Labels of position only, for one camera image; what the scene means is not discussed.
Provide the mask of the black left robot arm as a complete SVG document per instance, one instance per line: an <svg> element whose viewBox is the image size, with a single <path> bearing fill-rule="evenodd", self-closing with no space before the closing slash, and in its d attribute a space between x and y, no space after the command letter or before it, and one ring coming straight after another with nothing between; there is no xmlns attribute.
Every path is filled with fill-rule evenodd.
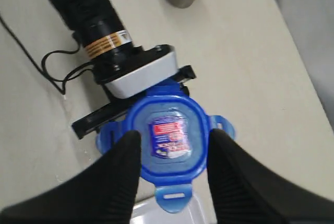
<svg viewBox="0 0 334 224"><path fill-rule="evenodd" d="M109 99L107 105L72 124L78 138L124 115L150 87L164 80L176 82L181 93L189 95L184 84L196 77L192 67L178 67L175 49L168 44L149 50L134 45L110 0L49 2L89 57L76 71L92 72Z"/></svg>

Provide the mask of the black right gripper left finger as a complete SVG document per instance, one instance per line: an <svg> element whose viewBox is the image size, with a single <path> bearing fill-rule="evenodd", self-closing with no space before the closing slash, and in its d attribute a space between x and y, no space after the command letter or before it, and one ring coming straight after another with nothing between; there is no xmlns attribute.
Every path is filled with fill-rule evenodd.
<svg viewBox="0 0 334 224"><path fill-rule="evenodd" d="M69 181L1 211L1 223L130 223L141 169L141 135L124 134Z"/></svg>

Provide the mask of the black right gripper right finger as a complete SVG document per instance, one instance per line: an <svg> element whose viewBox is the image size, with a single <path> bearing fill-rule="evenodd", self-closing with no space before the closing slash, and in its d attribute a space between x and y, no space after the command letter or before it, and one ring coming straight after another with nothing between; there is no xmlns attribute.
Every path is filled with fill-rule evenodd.
<svg viewBox="0 0 334 224"><path fill-rule="evenodd" d="M218 223L333 223L333 201L274 173L221 129L209 134L207 178Z"/></svg>

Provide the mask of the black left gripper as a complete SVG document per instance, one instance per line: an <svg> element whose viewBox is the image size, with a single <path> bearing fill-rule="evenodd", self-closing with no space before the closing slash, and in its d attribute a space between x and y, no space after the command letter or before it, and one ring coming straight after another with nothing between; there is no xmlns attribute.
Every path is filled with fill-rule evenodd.
<svg viewBox="0 0 334 224"><path fill-rule="evenodd" d="M92 73L94 81L102 87L109 103L78 119L71 125L79 139L93 131L97 131L104 123L124 115L135 102L146 95L146 91L149 88L127 99L119 99L113 96L105 85L162 57L162 54L167 52L167 45L157 45L149 50L144 50L142 46L127 44L109 53L102 54L93 60ZM179 83L182 92L187 95L189 91L184 88L183 83L195 78L196 75L192 67L186 65L183 67L178 66L178 72L165 80L171 79Z"/></svg>

